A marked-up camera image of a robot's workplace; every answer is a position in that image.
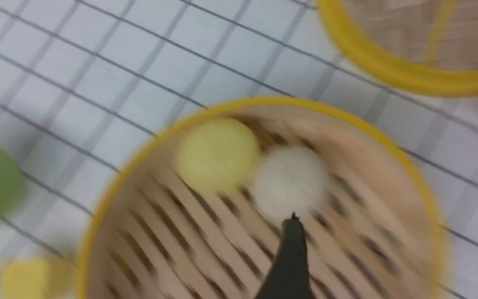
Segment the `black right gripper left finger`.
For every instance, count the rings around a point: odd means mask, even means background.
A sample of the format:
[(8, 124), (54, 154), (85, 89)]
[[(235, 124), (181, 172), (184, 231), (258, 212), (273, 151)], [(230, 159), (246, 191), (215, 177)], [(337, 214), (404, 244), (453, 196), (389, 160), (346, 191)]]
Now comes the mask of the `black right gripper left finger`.
[(296, 213), (285, 219), (278, 252), (257, 299), (313, 299), (305, 229)]

